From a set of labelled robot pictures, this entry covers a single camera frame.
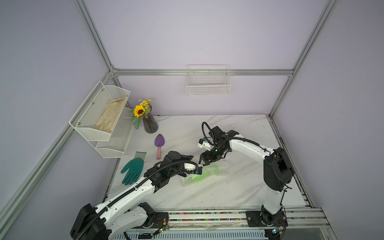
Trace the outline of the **green plastic wine glass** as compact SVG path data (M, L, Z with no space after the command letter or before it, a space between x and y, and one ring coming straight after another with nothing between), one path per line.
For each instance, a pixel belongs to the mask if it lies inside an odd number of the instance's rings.
M220 176L222 173L223 171L218 168L204 169L201 175L189 175L184 183L187 185L194 184L211 176Z

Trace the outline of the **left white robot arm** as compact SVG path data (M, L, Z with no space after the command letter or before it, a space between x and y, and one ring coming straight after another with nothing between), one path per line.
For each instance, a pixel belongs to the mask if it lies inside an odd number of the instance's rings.
M71 238L111 240L132 228L151 226L156 212L144 200L166 186L174 176L202 174L203 167L192 159L193 156L170 151L124 192L95 207L85 205L70 231Z

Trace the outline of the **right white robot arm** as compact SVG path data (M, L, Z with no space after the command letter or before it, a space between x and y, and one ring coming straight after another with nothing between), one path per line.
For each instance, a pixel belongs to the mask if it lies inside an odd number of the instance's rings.
M273 226L281 222L284 216L285 192L290 189L288 184L295 175L292 162L283 148L267 148L243 137L239 132L234 130L224 132L218 126L209 128L207 135L203 132L198 147L206 149L199 160L204 166L224 159L227 153L233 151L240 152L263 165L263 179L268 187L266 198L260 216L250 217L250 220L258 220L258 224L264 226Z

